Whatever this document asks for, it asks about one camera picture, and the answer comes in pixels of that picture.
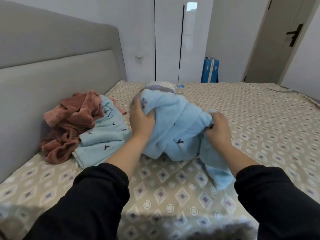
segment white wall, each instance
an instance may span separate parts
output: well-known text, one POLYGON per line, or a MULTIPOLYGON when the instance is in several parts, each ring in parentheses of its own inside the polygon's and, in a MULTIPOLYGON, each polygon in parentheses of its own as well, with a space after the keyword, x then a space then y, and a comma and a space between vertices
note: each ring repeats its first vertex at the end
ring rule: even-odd
POLYGON ((7 0, 118 28, 129 81, 154 81, 154 0, 7 0))
POLYGON ((320 100, 320 0, 304 28, 304 37, 293 51, 281 85, 320 100))
POLYGON ((269 0, 214 0, 206 56, 220 61, 220 82, 241 82, 269 0))

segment bedsheet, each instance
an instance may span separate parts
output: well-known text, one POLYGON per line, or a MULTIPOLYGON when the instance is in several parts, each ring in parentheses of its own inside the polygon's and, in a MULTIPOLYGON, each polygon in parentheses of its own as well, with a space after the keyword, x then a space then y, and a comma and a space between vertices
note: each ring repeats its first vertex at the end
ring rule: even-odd
MULTIPOLYGON (((130 101, 143 86, 120 81, 106 96, 129 111, 130 101)), ((203 110, 224 113, 235 147, 262 165, 281 167, 299 189, 320 202, 316 102, 275 84, 185 84, 182 95, 203 110)), ((124 118, 130 127, 129 115, 124 118)), ((74 159, 49 165, 40 153, 35 155, 0 185, 0 229, 10 239, 21 239, 81 170, 74 159)), ((129 190, 119 239, 256 237, 257 222, 238 202, 233 185, 218 191, 198 159, 174 162, 166 156, 153 160, 142 155, 129 190)))

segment gray headboard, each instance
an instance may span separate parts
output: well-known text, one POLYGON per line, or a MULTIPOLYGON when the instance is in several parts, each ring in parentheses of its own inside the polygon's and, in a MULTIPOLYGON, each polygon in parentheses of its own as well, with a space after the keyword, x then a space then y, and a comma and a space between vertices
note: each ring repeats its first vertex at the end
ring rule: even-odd
POLYGON ((0 0, 0 182, 37 153, 44 112, 119 80, 116 27, 0 0))

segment black door handle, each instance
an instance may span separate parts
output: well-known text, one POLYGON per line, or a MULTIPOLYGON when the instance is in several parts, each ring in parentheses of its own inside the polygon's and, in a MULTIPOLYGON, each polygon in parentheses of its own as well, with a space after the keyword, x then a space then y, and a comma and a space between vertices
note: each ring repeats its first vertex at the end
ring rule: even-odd
POLYGON ((286 35, 294 35, 292 36, 292 41, 290 43, 290 47, 293 47, 294 46, 294 43, 296 42, 298 36, 299 36, 299 33, 301 32, 302 30, 302 26, 303 24, 299 24, 298 25, 298 28, 296 31, 291 31, 291 32, 287 32, 286 35))

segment blue towel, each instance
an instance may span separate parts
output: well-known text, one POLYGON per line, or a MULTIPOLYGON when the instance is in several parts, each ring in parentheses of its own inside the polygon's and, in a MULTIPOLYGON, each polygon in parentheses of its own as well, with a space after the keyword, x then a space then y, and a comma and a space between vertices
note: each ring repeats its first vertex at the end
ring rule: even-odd
POLYGON ((157 159, 166 153, 173 161, 199 156, 219 190, 234 180, 225 160, 212 149, 205 136, 205 128, 213 123, 210 114, 170 92, 146 89, 141 103, 145 114, 155 108, 155 125, 143 151, 145 155, 157 159))
POLYGON ((80 135, 81 142, 75 149, 76 160, 82 168, 103 163, 122 147, 128 136, 128 127, 121 112, 113 102, 102 96, 104 117, 95 121, 94 128, 80 135))

